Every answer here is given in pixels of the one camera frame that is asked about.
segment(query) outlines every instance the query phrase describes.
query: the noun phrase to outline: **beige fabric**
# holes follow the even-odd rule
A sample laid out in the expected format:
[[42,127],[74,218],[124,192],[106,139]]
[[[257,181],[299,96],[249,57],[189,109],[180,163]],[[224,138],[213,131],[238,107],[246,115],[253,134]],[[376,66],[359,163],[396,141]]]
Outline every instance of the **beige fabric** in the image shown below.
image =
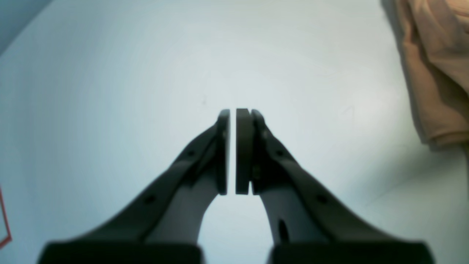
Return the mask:
[[396,0],[402,47],[427,139],[469,141],[469,0]]

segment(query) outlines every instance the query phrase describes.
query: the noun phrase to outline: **mounting hole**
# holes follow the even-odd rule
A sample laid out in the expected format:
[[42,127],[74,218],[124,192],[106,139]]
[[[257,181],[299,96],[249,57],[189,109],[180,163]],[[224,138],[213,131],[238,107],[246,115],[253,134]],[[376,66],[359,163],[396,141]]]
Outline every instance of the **mounting hole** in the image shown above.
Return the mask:
[[150,195],[147,198],[145,198],[144,203],[145,204],[151,204],[156,201],[156,197],[154,195]]
[[320,194],[318,196],[316,196],[316,199],[318,202],[322,203],[322,204],[326,204],[327,203],[327,197],[325,197],[324,195]]
[[280,234],[280,241],[282,243],[288,243],[290,241],[287,225],[282,219],[280,219],[279,221],[279,234]]

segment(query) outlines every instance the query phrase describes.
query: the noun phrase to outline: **white surface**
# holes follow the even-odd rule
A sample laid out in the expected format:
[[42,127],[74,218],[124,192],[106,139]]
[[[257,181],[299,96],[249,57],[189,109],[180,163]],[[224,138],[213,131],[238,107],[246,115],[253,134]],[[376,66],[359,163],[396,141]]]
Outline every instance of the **white surface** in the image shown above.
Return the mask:
[[[379,1],[60,0],[0,57],[0,263],[109,219],[240,107],[360,216],[468,262],[465,157],[420,143]],[[233,164],[199,242],[209,264],[264,263],[266,214]]]

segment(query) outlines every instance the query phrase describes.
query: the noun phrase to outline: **red line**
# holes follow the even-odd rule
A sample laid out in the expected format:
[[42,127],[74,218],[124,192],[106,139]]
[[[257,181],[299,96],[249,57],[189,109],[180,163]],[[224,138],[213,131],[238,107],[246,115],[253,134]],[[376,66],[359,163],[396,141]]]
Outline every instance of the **red line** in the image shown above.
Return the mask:
[[11,238],[11,233],[10,233],[10,226],[8,225],[8,219],[7,219],[7,212],[5,212],[5,204],[3,203],[3,196],[1,194],[1,188],[0,188],[0,205],[1,205],[1,210],[3,212],[3,219],[5,220],[5,226],[7,228],[7,237],[0,242],[0,249],[4,247],[8,242],[12,241],[13,239]]

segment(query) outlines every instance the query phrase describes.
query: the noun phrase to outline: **beige cloth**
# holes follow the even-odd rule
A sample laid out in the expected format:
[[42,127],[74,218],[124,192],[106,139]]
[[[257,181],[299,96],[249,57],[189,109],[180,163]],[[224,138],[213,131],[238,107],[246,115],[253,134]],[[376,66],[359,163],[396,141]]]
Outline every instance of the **beige cloth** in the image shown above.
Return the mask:
[[469,0],[396,0],[423,130],[438,146],[469,142]]

